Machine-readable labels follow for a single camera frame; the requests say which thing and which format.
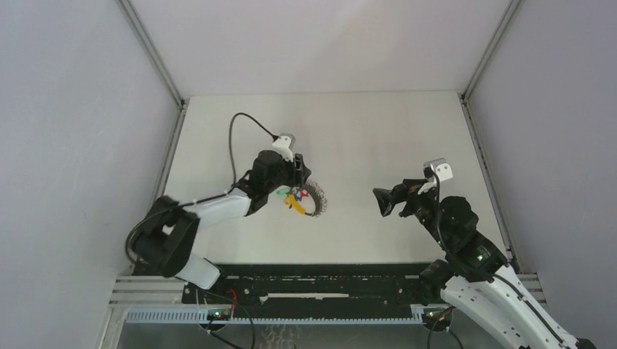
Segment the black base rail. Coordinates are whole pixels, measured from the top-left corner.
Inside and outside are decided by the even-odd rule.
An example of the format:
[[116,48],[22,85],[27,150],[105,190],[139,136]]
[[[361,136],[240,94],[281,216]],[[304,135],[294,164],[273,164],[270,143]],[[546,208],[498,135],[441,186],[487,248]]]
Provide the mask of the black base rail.
[[412,320],[412,309],[445,305],[421,277],[427,262],[378,264],[221,264],[207,291],[185,285],[185,305],[230,305],[263,320]]

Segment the keyring bunch with coloured tags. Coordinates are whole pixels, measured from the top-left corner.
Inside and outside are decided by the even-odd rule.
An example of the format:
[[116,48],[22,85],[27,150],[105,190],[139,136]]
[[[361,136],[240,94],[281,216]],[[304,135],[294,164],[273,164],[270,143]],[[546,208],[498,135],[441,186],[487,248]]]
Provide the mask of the keyring bunch with coloured tags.
[[[300,198],[299,193],[302,190],[306,190],[309,196]],[[327,211],[325,192],[312,180],[308,180],[301,188],[281,186],[274,193],[283,199],[283,204],[288,209],[302,216],[319,217]]]

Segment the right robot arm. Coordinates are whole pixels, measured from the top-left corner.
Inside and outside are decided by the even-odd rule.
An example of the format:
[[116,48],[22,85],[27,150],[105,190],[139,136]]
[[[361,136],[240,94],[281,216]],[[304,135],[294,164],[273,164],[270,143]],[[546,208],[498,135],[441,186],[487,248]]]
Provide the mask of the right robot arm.
[[373,189],[380,213],[404,204],[400,217],[415,217],[445,252],[425,268],[415,293],[421,303],[445,301],[504,348],[593,348],[591,340],[560,326],[524,286],[504,253],[477,230],[478,216],[462,196],[420,192],[425,180]]

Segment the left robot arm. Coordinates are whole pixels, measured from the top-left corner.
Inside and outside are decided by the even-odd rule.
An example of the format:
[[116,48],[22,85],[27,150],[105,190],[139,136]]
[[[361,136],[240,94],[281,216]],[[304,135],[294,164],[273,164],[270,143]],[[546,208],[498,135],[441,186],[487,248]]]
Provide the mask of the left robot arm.
[[310,176],[302,154],[286,160],[276,151],[261,151],[252,168],[222,194],[184,204],[170,196],[158,197],[129,232],[125,251],[142,259],[160,276],[199,287],[208,302],[220,302],[228,285],[219,278],[219,267],[194,251],[198,232],[250,216],[268,203],[276,189],[302,187]]

